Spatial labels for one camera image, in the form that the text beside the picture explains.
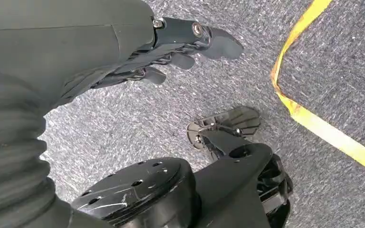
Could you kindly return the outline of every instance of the carpeted floor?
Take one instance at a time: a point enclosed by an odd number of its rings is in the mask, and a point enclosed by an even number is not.
[[[102,177],[140,160],[175,156],[208,164],[188,143],[195,119],[246,105],[262,115],[257,140],[278,153],[295,184],[290,228],[365,228],[365,168],[292,121],[269,72],[311,0],[148,0],[157,16],[223,28],[245,53],[197,56],[188,71],[162,67],[161,86],[140,82],[89,91],[47,115],[58,195],[72,201]],[[283,91],[365,145],[365,0],[335,0],[286,55]]]

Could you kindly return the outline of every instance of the scratch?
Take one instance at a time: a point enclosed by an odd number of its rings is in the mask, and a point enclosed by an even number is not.
[[[122,203],[125,203],[125,200],[126,200],[126,194],[124,194],[124,196],[122,197]]]
[[[106,208],[106,207],[118,206],[118,205],[123,205],[123,206],[125,206],[125,207],[127,207],[127,206],[128,206],[128,204],[127,204],[127,203],[114,203],[114,204],[108,204],[108,205],[99,206],[99,207],[96,207],[96,208],[90,209],[90,210],[88,210],[88,211],[92,211],[92,210],[99,209],[99,208]]]
[[[100,190],[100,191],[95,191],[94,193],[95,193],[95,194],[97,194],[97,193],[101,193],[101,192],[109,191],[109,190],[112,190],[112,189],[120,188],[120,187],[125,186],[125,185],[126,185],[126,184],[119,185],[119,186],[115,186],[115,187],[108,188],[108,189],[104,189],[104,190]],[[120,193],[120,192],[123,192],[123,191],[127,191],[127,190],[130,190],[130,189],[131,189],[131,188],[127,188],[127,189],[124,189],[124,190],[120,190],[120,191],[114,192],[113,194],[117,194],[117,193]]]
[[[133,190],[134,190],[134,193],[135,193],[136,199],[141,200],[141,198],[139,198],[139,196],[138,196],[138,193],[136,192],[136,189],[135,189],[135,188],[133,188]]]
[[[172,189],[170,189],[169,192],[173,192],[177,187],[178,187],[178,185],[175,185]]]
[[[77,210],[79,210],[79,209],[81,209],[82,207],[87,206],[87,205],[89,205],[89,204],[87,203],[87,204],[85,204],[85,205],[82,205],[82,206],[78,207],[78,208],[77,208]]]

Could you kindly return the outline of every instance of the yellow tape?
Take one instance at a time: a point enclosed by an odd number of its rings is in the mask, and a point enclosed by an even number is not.
[[[278,86],[279,69],[286,51],[297,37],[299,37],[299,35],[328,7],[330,2],[331,0],[314,0],[303,16],[301,16],[290,32],[290,35],[276,60],[275,66],[271,72],[271,80],[280,100],[288,108],[290,116],[296,122],[365,166],[365,147],[362,144],[356,142],[342,131],[336,129],[306,108],[286,97],[282,94],[282,91]]]

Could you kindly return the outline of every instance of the screw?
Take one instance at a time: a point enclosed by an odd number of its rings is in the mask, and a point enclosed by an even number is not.
[[[197,135],[197,136],[195,137],[195,142],[197,142],[197,143],[202,143],[202,139],[201,139],[201,137],[200,137],[199,135]]]
[[[159,19],[154,19],[153,20],[153,27],[156,28],[156,29],[160,29],[160,28],[163,28],[164,24],[161,20]]]
[[[192,31],[194,32],[194,35],[197,37],[202,37],[203,35],[202,25],[198,22],[194,22],[192,24]]]

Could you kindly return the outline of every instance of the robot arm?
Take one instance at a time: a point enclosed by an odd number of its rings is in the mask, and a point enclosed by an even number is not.
[[[241,51],[222,30],[155,20],[140,0],[0,0],[0,228],[109,226],[55,196],[37,140],[50,110],[90,88],[160,83],[153,64],[189,68],[198,52]]]

